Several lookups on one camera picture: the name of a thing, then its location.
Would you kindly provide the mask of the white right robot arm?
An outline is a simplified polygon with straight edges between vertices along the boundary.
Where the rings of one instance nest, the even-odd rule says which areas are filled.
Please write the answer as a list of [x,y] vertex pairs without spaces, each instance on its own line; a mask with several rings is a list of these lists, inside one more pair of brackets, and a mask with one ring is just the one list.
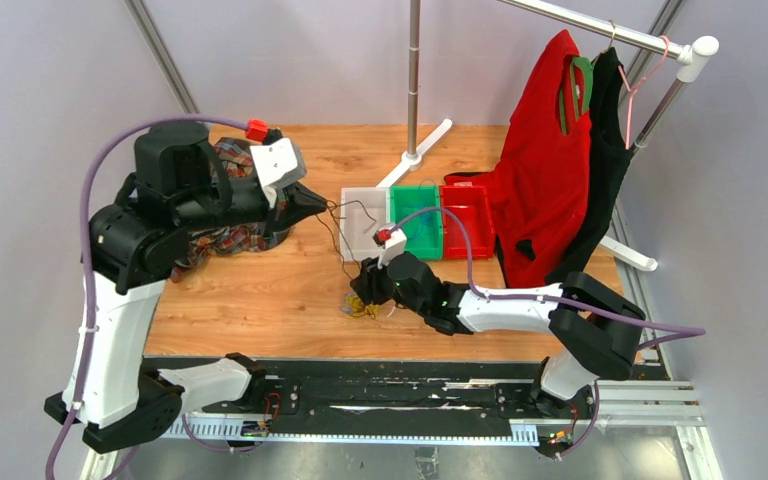
[[448,336],[553,335],[562,349],[543,362],[531,390],[534,408],[548,417],[559,415],[597,380],[630,378],[645,319],[637,305],[584,272],[537,288],[488,289],[443,281],[411,253],[387,264],[363,260],[350,287],[364,304],[392,301]]

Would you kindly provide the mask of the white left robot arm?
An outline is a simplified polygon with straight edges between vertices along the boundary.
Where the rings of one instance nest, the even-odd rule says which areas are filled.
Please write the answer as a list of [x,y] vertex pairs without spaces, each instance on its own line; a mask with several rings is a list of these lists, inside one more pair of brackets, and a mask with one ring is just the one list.
[[213,404],[264,408],[265,370],[242,354],[183,369],[143,365],[160,296],[197,234],[251,223],[286,231],[326,208],[304,186],[307,168],[291,139],[259,140],[253,173],[233,178],[210,144],[213,123],[188,114],[134,126],[101,149],[85,177],[84,320],[71,378],[44,409],[64,429],[82,425],[97,453],[154,441]]

